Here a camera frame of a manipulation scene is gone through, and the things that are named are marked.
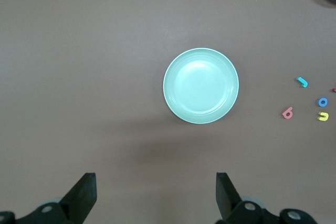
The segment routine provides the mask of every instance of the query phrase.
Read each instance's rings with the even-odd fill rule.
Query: plate
[[[176,57],[163,79],[168,107],[190,123],[211,123],[224,116],[238,96],[238,74],[222,53],[194,48]]]

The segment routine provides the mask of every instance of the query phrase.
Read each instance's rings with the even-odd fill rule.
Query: plate rim
[[[234,97],[234,100],[233,100],[233,103],[232,105],[230,106],[230,108],[223,114],[221,115],[220,117],[216,118],[216,119],[213,119],[213,120],[210,120],[210,121],[206,121],[206,122],[194,122],[194,121],[190,121],[190,120],[186,120],[184,118],[182,118],[181,116],[177,115],[174,110],[171,108],[171,106],[169,105],[168,101],[167,101],[167,97],[166,97],[166,92],[165,92],[165,83],[166,83],[166,76],[167,76],[167,73],[168,71],[170,70],[171,66],[174,65],[174,63],[180,58],[182,57],[184,54],[190,52],[190,51],[196,51],[196,50],[207,50],[207,51],[212,51],[216,54],[219,54],[221,55],[222,57],[224,57],[230,64],[230,66],[234,69],[234,72],[235,72],[235,77],[237,78],[237,92],[235,94],[235,97]],[[194,124],[206,124],[206,123],[212,123],[212,122],[215,122],[219,119],[221,119],[223,116],[225,116],[233,107],[233,105],[236,103],[236,100],[238,98],[238,94],[239,94],[239,76],[238,76],[238,73],[237,73],[237,70],[235,68],[235,66],[233,65],[233,63],[229,60],[229,58],[227,58],[223,53],[215,50],[215,49],[212,49],[212,48],[206,48],[206,47],[197,47],[197,48],[192,48],[192,49],[189,49],[187,51],[184,51],[182,52],[181,54],[179,54],[170,64],[169,66],[167,67],[167,70],[164,74],[164,78],[163,78],[163,85],[162,85],[162,89],[163,89],[163,96],[164,96],[164,99],[165,99],[165,102],[167,104],[167,106],[169,107],[169,109],[180,119],[182,119],[183,121],[185,122],[188,122],[188,123],[194,123]]]

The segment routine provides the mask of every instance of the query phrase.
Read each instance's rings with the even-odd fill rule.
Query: gray tabletop
[[[227,172],[273,214],[334,223],[335,21],[335,0],[0,0],[0,210],[24,216],[96,172],[86,223],[214,223]],[[162,92],[196,47],[226,55],[240,82],[204,125]]]

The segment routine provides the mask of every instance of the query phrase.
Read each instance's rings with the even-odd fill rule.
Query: mint green plate
[[[194,48],[180,54],[163,79],[167,105],[190,123],[220,119],[236,102],[238,89],[238,74],[231,61],[209,48]]]

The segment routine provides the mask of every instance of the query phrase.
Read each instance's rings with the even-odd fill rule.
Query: screw
[[[52,206],[46,206],[41,210],[41,212],[45,213],[45,212],[49,212],[51,210],[52,210]]]
[[[293,220],[301,220],[301,216],[297,212],[290,211],[287,214],[288,214],[289,218],[291,218]]]
[[[253,205],[253,204],[250,203],[250,202],[245,203],[245,208],[246,208],[247,210],[250,210],[250,211],[254,211],[254,210],[256,210],[256,206]]]

